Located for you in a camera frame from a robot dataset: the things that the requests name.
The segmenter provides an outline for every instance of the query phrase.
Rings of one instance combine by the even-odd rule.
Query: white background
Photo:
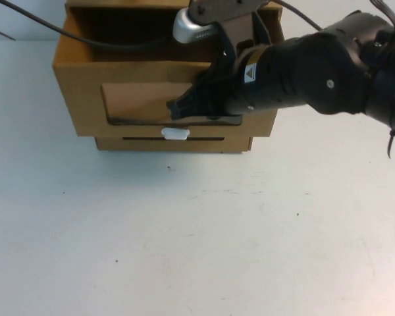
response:
[[[289,2],[321,26],[328,26],[357,9],[375,14],[378,12],[369,0],[289,0]],[[13,0],[13,3],[58,26],[63,25],[65,0]],[[387,0],[386,3],[395,10],[395,0]],[[284,10],[282,25],[286,37],[313,31],[305,22],[299,20],[292,13],[286,12],[286,10]],[[35,22],[10,11],[2,5],[0,5],[0,31],[19,40],[57,39],[57,35],[52,31],[36,25]]]

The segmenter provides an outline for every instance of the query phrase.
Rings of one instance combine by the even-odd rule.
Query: warning label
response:
[[[256,81],[256,65],[251,64],[247,65],[244,69],[244,83],[248,84],[249,82]]]
[[[262,54],[265,50],[266,50],[266,47],[262,47],[261,49],[254,51],[253,54],[250,56],[250,58],[248,60],[248,64],[246,65],[246,68],[244,69],[244,83],[245,84],[256,81],[257,62],[259,61],[259,58],[262,56]]]

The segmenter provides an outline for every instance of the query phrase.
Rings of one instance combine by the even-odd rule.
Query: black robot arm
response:
[[[197,3],[202,6],[211,1]],[[242,23],[252,23],[257,30],[249,36],[253,45],[239,50],[238,40],[228,40],[234,37],[230,25],[236,18],[230,16],[227,24],[217,20],[215,13],[204,16],[193,5],[189,10],[199,25],[215,21],[230,50],[185,95],[168,104],[173,119],[216,118],[308,104],[324,115],[364,113],[395,134],[395,16],[391,25],[357,11],[315,34],[269,45],[269,34],[258,36],[263,29],[255,11],[247,20],[235,12]],[[248,38],[241,34],[240,40]]]

